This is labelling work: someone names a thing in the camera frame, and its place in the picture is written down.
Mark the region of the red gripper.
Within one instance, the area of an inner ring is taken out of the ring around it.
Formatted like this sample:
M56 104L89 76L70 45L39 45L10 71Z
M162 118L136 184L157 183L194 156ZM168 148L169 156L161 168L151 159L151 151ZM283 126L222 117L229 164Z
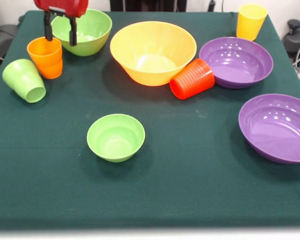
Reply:
M52 12L70 17L69 44L71 47L77 45L76 18L80 18L86 13L89 4L88 0L34 0L34 4L44 11L44 34L47 41L53 40L50 22L50 12Z

